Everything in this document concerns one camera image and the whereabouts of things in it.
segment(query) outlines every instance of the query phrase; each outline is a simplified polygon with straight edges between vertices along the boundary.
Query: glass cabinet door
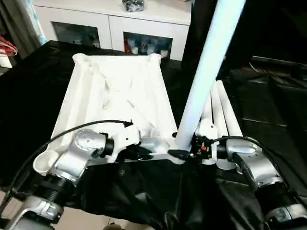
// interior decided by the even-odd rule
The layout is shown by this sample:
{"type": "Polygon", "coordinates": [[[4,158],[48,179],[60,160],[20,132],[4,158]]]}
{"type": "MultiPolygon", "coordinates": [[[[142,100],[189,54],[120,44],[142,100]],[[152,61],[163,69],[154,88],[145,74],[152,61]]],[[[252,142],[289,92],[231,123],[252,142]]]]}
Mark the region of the glass cabinet door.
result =
{"type": "Polygon", "coordinates": [[[162,58],[170,58],[172,38],[158,37],[146,34],[124,32],[126,53],[139,55],[161,54],[162,58]]]}
{"type": "Polygon", "coordinates": [[[58,37],[58,41],[100,48],[96,27],[59,22],[51,23],[58,37]]]}
{"type": "Polygon", "coordinates": [[[182,60],[188,25],[109,16],[112,48],[139,55],[182,60]]]}
{"type": "Polygon", "coordinates": [[[107,15],[35,6],[47,40],[112,49],[107,15]]]}

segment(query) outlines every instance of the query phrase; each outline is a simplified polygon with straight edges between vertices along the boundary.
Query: cabinet top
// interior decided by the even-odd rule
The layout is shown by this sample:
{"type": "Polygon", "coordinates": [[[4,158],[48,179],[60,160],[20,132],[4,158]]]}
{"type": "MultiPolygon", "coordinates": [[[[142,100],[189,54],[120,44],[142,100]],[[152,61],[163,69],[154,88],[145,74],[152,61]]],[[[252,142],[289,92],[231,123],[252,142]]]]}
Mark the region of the cabinet top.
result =
{"type": "Polygon", "coordinates": [[[122,0],[34,0],[35,6],[190,25],[191,1],[145,0],[145,10],[126,12],[122,0]]]}

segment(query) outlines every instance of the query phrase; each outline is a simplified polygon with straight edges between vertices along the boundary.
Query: screw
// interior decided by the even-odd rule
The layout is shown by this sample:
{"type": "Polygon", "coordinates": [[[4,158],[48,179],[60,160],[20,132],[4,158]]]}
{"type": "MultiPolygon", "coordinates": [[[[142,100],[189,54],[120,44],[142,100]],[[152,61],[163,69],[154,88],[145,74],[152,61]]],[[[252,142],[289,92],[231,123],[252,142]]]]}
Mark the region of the screw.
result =
{"type": "Polygon", "coordinates": [[[124,176],[126,174],[125,170],[124,169],[120,169],[119,170],[119,175],[120,176],[124,176]]]}

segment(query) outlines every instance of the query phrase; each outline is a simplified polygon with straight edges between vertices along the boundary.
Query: black tablecloth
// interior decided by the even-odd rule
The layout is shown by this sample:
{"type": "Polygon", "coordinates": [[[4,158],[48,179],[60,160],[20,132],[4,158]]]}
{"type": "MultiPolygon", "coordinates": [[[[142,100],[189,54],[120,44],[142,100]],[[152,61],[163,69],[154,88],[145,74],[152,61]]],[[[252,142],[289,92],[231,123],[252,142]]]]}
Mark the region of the black tablecloth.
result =
{"type": "MultiPolygon", "coordinates": [[[[51,136],[74,67],[72,55],[123,55],[93,47],[48,42],[0,76],[0,185],[51,136]]],[[[163,61],[161,70],[177,125],[195,70],[163,61]]],[[[288,78],[231,71],[225,88],[245,136],[277,150],[307,181],[305,142],[307,89],[288,78]]],[[[291,186],[307,190],[275,158],[291,186]]],[[[26,186],[40,177],[31,172],[26,186]]],[[[215,166],[169,161],[90,167],[68,206],[146,223],[155,229],[263,229],[259,205],[243,176],[215,166]]]]}

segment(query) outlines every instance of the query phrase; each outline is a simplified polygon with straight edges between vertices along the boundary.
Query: white pipe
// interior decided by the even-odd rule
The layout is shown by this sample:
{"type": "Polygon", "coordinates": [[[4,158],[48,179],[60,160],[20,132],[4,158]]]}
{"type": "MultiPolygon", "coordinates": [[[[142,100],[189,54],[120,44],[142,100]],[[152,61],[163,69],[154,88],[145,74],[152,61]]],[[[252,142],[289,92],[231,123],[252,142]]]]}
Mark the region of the white pipe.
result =
{"type": "Polygon", "coordinates": [[[211,95],[209,94],[205,108],[202,112],[201,119],[209,119],[211,122],[212,120],[212,104],[211,104],[211,95]]]}
{"type": "Polygon", "coordinates": [[[222,136],[228,136],[228,130],[216,82],[213,84],[211,89],[211,100],[214,120],[213,123],[218,129],[217,137],[220,138],[222,136]]]}
{"type": "Polygon", "coordinates": [[[221,104],[223,108],[223,113],[228,129],[228,134],[230,136],[243,136],[242,131],[240,129],[239,123],[236,119],[235,112],[230,104],[229,98],[227,96],[226,90],[224,88],[223,82],[221,80],[218,80],[216,82],[218,92],[221,99],[221,104]]]}
{"type": "Polygon", "coordinates": [[[219,72],[245,0],[218,0],[188,101],[176,137],[177,148],[186,150],[219,72]]]}
{"type": "MultiPolygon", "coordinates": [[[[212,111],[213,111],[213,119],[214,125],[218,129],[218,138],[222,136],[228,136],[228,130],[226,126],[226,121],[223,113],[223,107],[219,95],[218,83],[215,82],[212,86],[211,90],[211,99],[212,99],[212,111]]],[[[230,170],[236,167],[235,164],[229,162],[228,160],[218,159],[216,161],[216,166],[220,169],[230,170]]]]}

